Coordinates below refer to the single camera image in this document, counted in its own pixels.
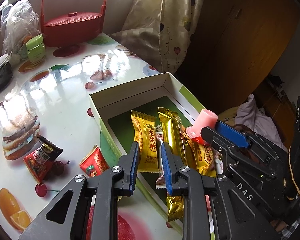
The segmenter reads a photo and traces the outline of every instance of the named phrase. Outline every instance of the white cloth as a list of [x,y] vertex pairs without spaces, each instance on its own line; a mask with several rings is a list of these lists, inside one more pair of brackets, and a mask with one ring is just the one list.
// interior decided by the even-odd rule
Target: white cloth
[[249,95],[248,101],[239,106],[237,116],[234,119],[235,124],[243,124],[254,132],[262,135],[269,141],[288,152],[283,145],[279,133],[271,117],[263,115],[257,108],[257,103],[252,94]]
[[122,31],[109,36],[160,72],[183,62],[203,0],[134,0]]

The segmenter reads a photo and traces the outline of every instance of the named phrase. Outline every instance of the plastic bag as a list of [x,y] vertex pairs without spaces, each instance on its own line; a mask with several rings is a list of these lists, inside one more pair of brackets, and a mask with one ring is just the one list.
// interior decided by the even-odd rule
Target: plastic bag
[[2,54],[8,53],[10,64],[16,65],[20,59],[27,59],[25,43],[40,33],[39,15],[32,9],[28,0],[21,0],[15,5],[9,4],[2,10],[1,34],[4,37]]

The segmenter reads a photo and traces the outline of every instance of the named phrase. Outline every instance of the pink plastic cap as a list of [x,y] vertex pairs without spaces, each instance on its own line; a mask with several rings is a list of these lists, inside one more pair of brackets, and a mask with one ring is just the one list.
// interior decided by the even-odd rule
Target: pink plastic cap
[[194,125],[188,127],[186,133],[193,141],[205,145],[206,142],[201,138],[201,129],[207,126],[214,128],[217,120],[218,116],[214,112],[202,109]]

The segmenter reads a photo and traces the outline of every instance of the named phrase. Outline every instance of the red basket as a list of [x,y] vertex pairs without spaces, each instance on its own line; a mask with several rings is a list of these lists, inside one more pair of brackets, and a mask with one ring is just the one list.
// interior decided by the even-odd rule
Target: red basket
[[72,12],[44,22],[43,4],[41,1],[41,32],[46,35],[44,44],[49,47],[64,47],[85,42],[97,37],[103,28],[106,12],[106,1],[103,0],[101,12]]

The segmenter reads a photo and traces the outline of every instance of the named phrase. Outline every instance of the metal screw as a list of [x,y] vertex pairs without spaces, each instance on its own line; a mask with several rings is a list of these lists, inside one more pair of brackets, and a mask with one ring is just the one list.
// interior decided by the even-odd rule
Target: metal screw
[[227,180],[226,175],[223,175],[223,174],[219,174],[219,175],[217,176],[217,178],[218,178],[218,180],[220,180],[220,181],[226,181],[226,180]]
[[184,166],[181,166],[181,167],[180,167],[180,170],[183,171],[183,172],[187,172],[187,171],[190,170],[190,167],[184,165]]
[[236,163],[230,163],[230,166],[235,169],[237,167],[237,164]]
[[113,167],[111,168],[112,172],[120,172],[121,169],[122,169],[122,168],[121,168],[120,166],[113,166]]
[[83,180],[84,180],[84,176],[82,176],[82,175],[77,175],[74,177],[75,182],[81,182]]

